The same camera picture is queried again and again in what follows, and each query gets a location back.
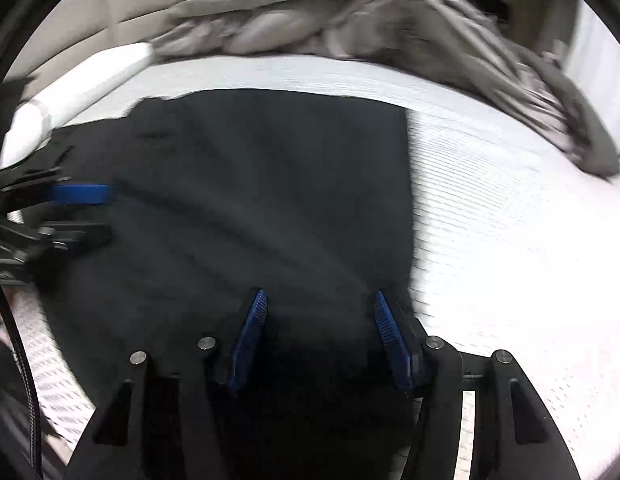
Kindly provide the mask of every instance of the gray comforter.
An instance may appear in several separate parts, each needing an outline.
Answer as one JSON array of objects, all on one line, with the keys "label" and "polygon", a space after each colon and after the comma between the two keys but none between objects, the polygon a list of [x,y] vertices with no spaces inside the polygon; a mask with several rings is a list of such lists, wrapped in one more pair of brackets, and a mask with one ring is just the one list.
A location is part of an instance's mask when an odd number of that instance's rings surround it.
[{"label": "gray comforter", "polygon": [[570,80],[465,0],[183,0],[168,19],[152,40],[159,58],[292,52],[387,64],[487,99],[583,171],[619,173],[612,139]]}]

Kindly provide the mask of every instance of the mattress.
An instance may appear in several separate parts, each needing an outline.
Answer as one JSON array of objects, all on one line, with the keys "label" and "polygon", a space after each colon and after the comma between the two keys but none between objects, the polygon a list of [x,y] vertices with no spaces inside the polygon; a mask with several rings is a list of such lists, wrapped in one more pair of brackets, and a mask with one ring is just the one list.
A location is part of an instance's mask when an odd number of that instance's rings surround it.
[{"label": "mattress", "polygon": [[[619,190],[475,98],[373,64],[312,56],[150,66],[69,124],[121,117],[146,96],[220,88],[356,96],[409,110],[415,314],[459,351],[511,351],[583,480],[597,478],[620,450]],[[18,298],[42,408],[75,442],[92,407],[36,301]],[[469,476],[473,420],[473,397],[465,394],[459,480]]]}]

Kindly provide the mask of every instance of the screw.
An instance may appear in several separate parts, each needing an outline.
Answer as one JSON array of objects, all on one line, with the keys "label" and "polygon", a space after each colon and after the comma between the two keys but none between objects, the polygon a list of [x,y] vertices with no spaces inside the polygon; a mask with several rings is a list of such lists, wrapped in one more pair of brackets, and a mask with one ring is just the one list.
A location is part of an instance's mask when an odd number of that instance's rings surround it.
[{"label": "screw", "polygon": [[39,234],[45,236],[52,236],[55,233],[55,230],[52,227],[41,226],[39,228]]},{"label": "screw", "polygon": [[22,264],[27,262],[29,259],[28,253],[26,251],[21,251],[21,250],[14,251],[14,253],[12,254],[12,257],[18,262],[21,262]]},{"label": "screw", "polygon": [[504,365],[510,364],[512,362],[512,354],[507,350],[497,350],[496,351],[496,360],[499,363],[503,363]]},{"label": "screw", "polygon": [[426,339],[426,345],[432,350],[439,350],[439,348],[443,348],[444,344],[445,342],[437,335],[431,335]]},{"label": "screw", "polygon": [[197,346],[202,350],[212,350],[216,346],[216,339],[213,337],[202,337]]},{"label": "screw", "polygon": [[144,351],[138,350],[138,351],[134,352],[132,355],[130,355],[130,362],[133,365],[139,365],[143,361],[146,360],[146,357],[148,357],[148,356],[146,355],[146,353]]}]

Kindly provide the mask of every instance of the dark fabric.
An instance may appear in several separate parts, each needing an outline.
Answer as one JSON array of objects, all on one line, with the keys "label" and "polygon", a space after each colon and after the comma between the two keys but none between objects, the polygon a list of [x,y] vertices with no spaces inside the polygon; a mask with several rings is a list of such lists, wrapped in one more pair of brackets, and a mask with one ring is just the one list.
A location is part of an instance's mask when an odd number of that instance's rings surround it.
[{"label": "dark fabric", "polygon": [[221,410],[242,478],[383,478],[410,435],[369,295],[407,301],[412,196],[405,110],[266,90],[145,100],[120,120],[54,133],[37,158],[112,184],[116,241],[45,290],[60,349],[100,402],[143,349],[163,372],[252,286],[269,315],[255,381]]},{"label": "dark fabric", "polygon": [[558,68],[524,46],[507,41],[523,62],[532,67],[565,108],[573,134],[579,137],[580,158],[576,165],[586,173],[609,177],[620,173],[619,155],[607,129],[587,98]]}]

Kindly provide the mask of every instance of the bed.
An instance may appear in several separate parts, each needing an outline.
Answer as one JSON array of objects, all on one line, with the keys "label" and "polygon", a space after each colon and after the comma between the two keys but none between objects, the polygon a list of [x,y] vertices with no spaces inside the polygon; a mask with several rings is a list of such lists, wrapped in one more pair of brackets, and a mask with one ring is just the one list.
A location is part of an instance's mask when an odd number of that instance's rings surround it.
[{"label": "bed", "polygon": [[[461,92],[373,64],[215,56],[142,69],[67,124],[118,118],[147,96],[264,88],[356,96],[408,111],[415,247],[411,296],[459,351],[507,348],[548,406],[584,480],[620,449],[620,191],[517,120]],[[75,443],[93,409],[33,294],[16,317],[42,409]],[[457,479],[468,478],[464,398]]]}]

